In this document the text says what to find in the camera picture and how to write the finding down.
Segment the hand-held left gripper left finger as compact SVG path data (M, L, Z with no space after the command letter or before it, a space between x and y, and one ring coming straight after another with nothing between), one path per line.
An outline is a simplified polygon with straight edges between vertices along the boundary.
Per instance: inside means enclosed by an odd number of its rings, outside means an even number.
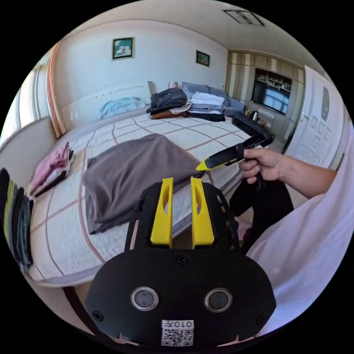
M150 235L150 241L153 246L172 246L173 186L173 178L162 180Z

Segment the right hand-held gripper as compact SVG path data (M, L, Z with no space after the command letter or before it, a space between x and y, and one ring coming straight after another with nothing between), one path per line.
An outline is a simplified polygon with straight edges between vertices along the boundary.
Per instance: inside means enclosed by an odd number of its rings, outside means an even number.
M195 170L211 170L219 166L229 166L244 159L244 150L258 146L266 147L274 141L274 135L254 135L247 140L221 150L203 160Z

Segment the person's right hand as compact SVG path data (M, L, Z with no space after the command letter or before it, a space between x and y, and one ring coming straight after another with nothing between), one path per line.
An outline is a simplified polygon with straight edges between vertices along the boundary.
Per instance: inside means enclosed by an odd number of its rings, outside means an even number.
M243 177L248 184L257 181L261 174L265 181L280 180L284 156L266 148L244 150L244 159L239 163Z

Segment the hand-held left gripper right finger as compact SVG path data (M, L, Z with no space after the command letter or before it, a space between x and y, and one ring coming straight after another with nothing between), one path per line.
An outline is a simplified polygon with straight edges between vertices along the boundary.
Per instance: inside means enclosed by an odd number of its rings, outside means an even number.
M192 248L211 246L214 234L202 180L191 178L192 197Z

